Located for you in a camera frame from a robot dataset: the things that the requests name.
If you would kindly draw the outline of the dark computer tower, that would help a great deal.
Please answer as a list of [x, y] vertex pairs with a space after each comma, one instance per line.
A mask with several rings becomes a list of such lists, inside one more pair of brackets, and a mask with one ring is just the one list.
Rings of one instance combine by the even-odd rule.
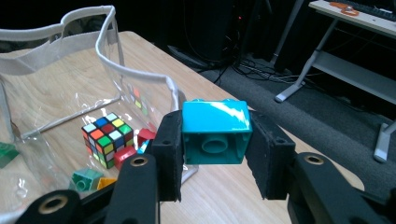
[[185, 0], [187, 41], [191, 50], [208, 61], [220, 61], [230, 30], [233, 0]]

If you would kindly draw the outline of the flat grey stand base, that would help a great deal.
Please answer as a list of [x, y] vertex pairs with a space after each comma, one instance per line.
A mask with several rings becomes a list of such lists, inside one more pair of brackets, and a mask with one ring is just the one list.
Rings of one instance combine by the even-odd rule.
[[174, 46], [169, 46], [168, 49], [172, 57], [187, 65], [191, 69], [195, 69], [198, 71], [207, 71], [212, 69], [212, 66], [209, 63], [205, 63], [197, 57], [192, 56], [187, 51], [184, 51]]

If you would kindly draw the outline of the orange object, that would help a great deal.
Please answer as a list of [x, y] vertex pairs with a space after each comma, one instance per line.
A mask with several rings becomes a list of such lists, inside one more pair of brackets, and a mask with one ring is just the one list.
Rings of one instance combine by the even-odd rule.
[[330, 2], [330, 5], [332, 7], [337, 7], [340, 9], [340, 12], [343, 14], [346, 14], [348, 16], [358, 16], [360, 13], [358, 10], [354, 9], [352, 6], [344, 3], [338, 3], [338, 2]]

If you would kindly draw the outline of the clear bag with white trim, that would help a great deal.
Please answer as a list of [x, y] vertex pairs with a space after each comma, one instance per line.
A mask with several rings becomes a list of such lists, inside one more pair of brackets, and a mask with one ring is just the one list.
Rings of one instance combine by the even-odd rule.
[[141, 129], [157, 131], [186, 100], [168, 75], [124, 61], [113, 6], [76, 9], [41, 28], [0, 29], [0, 46], [0, 142], [19, 152], [0, 169], [0, 224], [15, 224], [46, 193], [71, 189], [76, 170], [117, 177], [115, 166], [87, 151], [84, 125], [115, 113], [134, 129], [138, 147]]

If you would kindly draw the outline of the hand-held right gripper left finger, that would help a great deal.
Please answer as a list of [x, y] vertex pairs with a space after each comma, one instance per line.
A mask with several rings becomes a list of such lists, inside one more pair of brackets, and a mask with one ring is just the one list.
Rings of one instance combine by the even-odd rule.
[[183, 172], [181, 111], [171, 112], [163, 117], [151, 150], [159, 169], [159, 194], [162, 202], [181, 200], [181, 179]]

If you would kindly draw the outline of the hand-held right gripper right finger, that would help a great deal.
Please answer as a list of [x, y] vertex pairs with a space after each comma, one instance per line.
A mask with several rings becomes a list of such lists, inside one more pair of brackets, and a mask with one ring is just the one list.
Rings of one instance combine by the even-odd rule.
[[253, 133], [246, 159], [263, 199], [287, 198], [286, 167], [295, 155], [295, 143], [270, 118], [250, 111]]

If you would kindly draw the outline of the white metal desk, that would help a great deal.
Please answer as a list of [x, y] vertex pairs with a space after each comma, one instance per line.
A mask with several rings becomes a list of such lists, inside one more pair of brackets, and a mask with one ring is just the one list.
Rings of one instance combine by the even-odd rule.
[[387, 36], [394, 40], [396, 40], [396, 21], [387, 21], [386, 19], [381, 19], [362, 11], [359, 11], [360, 14], [358, 16], [348, 16], [341, 13], [339, 8], [332, 7], [328, 0], [314, 0], [307, 7], [310, 10], [315, 10], [318, 14], [331, 18], [332, 22], [316, 48], [312, 51], [311, 56], [305, 62], [297, 80], [279, 93], [275, 97], [275, 100], [282, 103], [297, 92], [304, 85], [304, 79], [308, 71], [314, 67], [329, 76], [338, 78], [349, 85], [396, 106], [396, 80], [382, 76], [322, 50], [339, 21], [374, 32], [378, 35]]

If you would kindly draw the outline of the black keyboard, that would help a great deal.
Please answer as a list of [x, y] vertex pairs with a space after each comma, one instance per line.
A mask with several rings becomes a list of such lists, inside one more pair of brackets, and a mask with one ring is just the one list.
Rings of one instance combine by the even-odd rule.
[[364, 12], [383, 11], [396, 15], [396, 3], [394, 0], [339, 0], [340, 2], [352, 5], [356, 9]]

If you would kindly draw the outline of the grey metal pole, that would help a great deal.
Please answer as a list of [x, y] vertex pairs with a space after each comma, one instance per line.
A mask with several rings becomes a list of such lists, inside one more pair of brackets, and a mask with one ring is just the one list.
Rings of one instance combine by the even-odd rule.
[[293, 8], [288, 16], [287, 23], [284, 26], [284, 29], [282, 31], [282, 36], [279, 38], [279, 41], [277, 43], [277, 47], [275, 52], [273, 53], [273, 57], [271, 59], [271, 63], [275, 64], [278, 56], [280, 54], [280, 51], [282, 50], [284, 43], [286, 42], [287, 36], [290, 32], [290, 29], [298, 15], [298, 12], [300, 11], [300, 8], [303, 4], [304, 0], [294, 0]]

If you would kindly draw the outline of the colourful puzzle cube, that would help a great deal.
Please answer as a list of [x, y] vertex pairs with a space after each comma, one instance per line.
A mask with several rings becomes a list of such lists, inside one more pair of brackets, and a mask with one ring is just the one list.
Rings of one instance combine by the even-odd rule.
[[115, 154], [134, 144], [134, 129], [115, 113], [81, 128], [87, 151], [105, 168], [116, 164]]

